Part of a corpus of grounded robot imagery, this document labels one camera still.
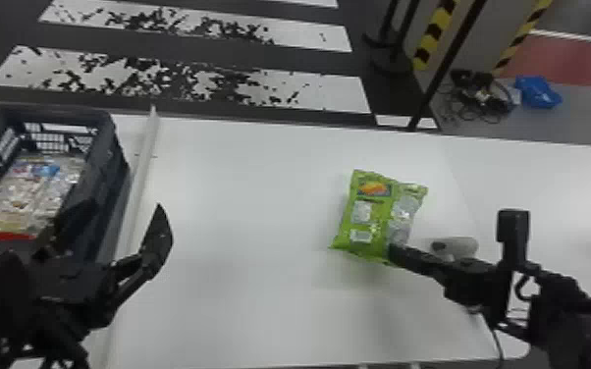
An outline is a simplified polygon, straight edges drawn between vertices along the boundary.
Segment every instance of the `green chip bag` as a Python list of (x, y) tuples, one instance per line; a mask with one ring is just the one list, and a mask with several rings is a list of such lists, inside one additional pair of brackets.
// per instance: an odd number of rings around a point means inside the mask
[(355, 170), (344, 218), (330, 247), (389, 263), (387, 246), (406, 246), (414, 214), (427, 192), (420, 184)]

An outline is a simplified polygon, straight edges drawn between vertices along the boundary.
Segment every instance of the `black plastic crate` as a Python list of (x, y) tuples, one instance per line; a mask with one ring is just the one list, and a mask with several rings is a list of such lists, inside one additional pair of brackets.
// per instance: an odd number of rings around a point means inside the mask
[[(20, 153), (83, 156), (80, 179), (56, 216), (63, 226), (69, 225), (70, 236), (56, 244), (61, 246), (58, 252), (95, 259), (110, 219), (124, 208), (117, 205), (129, 173), (110, 115), (83, 108), (0, 105), (0, 179)], [(90, 217), (69, 212), (84, 203), (95, 204)]]

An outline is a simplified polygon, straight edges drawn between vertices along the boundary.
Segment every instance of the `white painted stripe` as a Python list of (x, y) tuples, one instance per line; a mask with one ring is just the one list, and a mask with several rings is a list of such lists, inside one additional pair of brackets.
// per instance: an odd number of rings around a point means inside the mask
[(0, 86), (369, 114), (357, 77), (16, 46)]
[(529, 33), (539, 35), (539, 36), (591, 42), (591, 36), (586, 35), (586, 34), (557, 32), (555, 30), (544, 30), (544, 29), (532, 29), (531, 32), (529, 32)]
[(292, 4), (299, 4), (299, 5), (310, 5), (314, 7), (324, 7), (324, 8), (339, 8), (337, 4), (337, 0), (270, 0), (270, 1), (279, 1), (282, 3), (292, 3)]
[[(407, 124), (410, 123), (410, 118), (406, 116), (376, 115), (376, 123), (378, 126), (406, 128)], [(419, 121), (419, 126), (417, 126), (418, 130), (436, 130), (437, 128), (438, 126), (432, 118), (422, 118)]]
[(351, 52), (343, 26), (109, 0), (54, 0), (41, 22)]

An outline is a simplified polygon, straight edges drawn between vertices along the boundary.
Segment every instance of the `black metal stand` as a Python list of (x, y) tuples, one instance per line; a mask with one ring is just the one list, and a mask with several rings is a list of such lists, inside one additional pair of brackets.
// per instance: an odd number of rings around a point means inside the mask
[(406, 75), (412, 72), (412, 61), (403, 53), (403, 43), (405, 42), (407, 32), (410, 30), (420, 1), (410, 0), (395, 44), (389, 49), (374, 50), (371, 52), (371, 65), (378, 72), (390, 76)]
[(383, 23), (380, 28), (367, 29), (362, 38), (369, 46), (374, 48), (386, 48), (392, 47), (396, 42), (390, 35), (390, 28), (392, 27), (392, 20), (394, 19), (394, 13), (397, 11), (399, 6), (399, 0), (392, 0), (390, 6), (387, 8), (387, 13), (383, 18)]
[(431, 83), (428, 85), (426, 92), (424, 93), (423, 101), (419, 105), (417, 112), (412, 116), (410, 122), (407, 124), (407, 130), (414, 132), (417, 130), (417, 125), (419, 125), (419, 121), (421, 121), (421, 117), (424, 115), (426, 109), (428, 109), (429, 105), (431, 104), (431, 100), (433, 100), (433, 96), (435, 92), (440, 88), (440, 84), (444, 80), (449, 68), (452, 66), (454, 59), (458, 55), (458, 51), (460, 51), (460, 47), (467, 39), (469, 32), (472, 30), (472, 27), (476, 23), (476, 20), (479, 18), (483, 7), (486, 5), (488, 0), (474, 0), (472, 6), (469, 8), (469, 12), (467, 12), (467, 16), (465, 20), (462, 21), (462, 25), (460, 25), (460, 29), (454, 37), (454, 41), (452, 41), (452, 45), (449, 47), (449, 51), (447, 51), (447, 55), (442, 60), (442, 64), (440, 68), (435, 72), (435, 76)]

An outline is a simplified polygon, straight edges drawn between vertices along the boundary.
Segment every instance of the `tabletop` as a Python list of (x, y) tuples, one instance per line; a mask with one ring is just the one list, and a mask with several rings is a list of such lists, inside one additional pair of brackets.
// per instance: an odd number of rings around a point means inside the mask
[[(146, 117), (113, 118), (134, 167)], [(410, 240), (422, 249), (471, 236), (495, 262), (497, 211), (531, 210), (530, 259), (591, 293), (591, 147), (163, 118), (153, 155), (135, 228), (161, 202), (175, 245), (111, 331), (87, 341), (94, 367), (495, 358), (481, 319), (435, 282), (328, 249), (353, 169), (430, 188)], [(508, 358), (526, 354), (500, 337)]]
[[(162, 119), (136, 227), (161, 202), (175, 245), (161, 275), (120, 310), (109, 368), (495, 358), (482, 320), (444, 300), (435, 282), (328, 249), (356, 168), (429, 186), (411, 245), (478, 237), (445, 143)], [(503, 344), (507, 357), (528, 349)]]

